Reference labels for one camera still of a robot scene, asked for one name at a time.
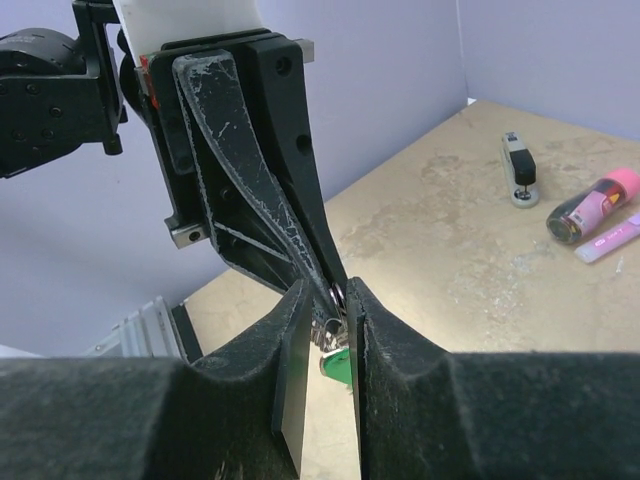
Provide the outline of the keyring yellow clip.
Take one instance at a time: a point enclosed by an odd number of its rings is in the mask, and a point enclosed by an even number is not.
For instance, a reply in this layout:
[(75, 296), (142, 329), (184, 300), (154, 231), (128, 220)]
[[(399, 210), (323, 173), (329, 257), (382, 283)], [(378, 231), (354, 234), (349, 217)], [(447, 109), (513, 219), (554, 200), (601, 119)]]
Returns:
[(324, 320), (312, 318), (311, 342), (323, 353), (348, 346), (346, 299), (341, 287), (333, 283), (329, 290), (334, 308)]

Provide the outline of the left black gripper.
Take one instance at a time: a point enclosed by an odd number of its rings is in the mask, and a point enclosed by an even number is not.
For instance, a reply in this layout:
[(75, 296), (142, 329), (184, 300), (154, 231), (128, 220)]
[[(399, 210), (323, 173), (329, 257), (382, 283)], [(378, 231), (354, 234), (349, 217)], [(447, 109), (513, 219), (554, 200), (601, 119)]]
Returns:
[(311, 138), (304, 65), (312, 48), (267, 29), (164, 43), (142, 57), (142, 103), (176, 200), (195, 205), (223, 260), (284, 293), (309, 283), (312, 314), (347, 275), (331, 235)]

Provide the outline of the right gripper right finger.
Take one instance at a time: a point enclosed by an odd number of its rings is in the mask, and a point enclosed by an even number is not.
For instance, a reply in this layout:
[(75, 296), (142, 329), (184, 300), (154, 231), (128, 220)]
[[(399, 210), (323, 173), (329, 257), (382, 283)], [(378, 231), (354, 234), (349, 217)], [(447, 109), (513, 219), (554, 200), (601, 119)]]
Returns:
[(451, 353), (346, 287), (365, 479), (635, 479), (635, 353)]

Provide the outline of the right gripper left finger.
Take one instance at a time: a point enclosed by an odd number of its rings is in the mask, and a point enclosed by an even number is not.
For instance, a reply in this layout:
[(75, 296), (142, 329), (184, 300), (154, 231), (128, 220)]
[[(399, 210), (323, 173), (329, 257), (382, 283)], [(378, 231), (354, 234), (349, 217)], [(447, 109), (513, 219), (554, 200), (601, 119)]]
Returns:
[(311, 289), (195, 363), (6, 359), (5, 479), (296, 479), (301, 473)]

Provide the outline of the green key tag with key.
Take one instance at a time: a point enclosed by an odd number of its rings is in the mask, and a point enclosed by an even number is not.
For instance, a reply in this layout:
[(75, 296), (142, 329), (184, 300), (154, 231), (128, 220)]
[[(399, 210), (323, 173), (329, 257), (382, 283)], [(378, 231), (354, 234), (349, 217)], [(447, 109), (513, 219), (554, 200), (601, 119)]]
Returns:
[(353, 380), (350, 360), (350, 350), (347, 346), (325, 352), (319, 360), (322, 376), (345, 386), (353, 394)]

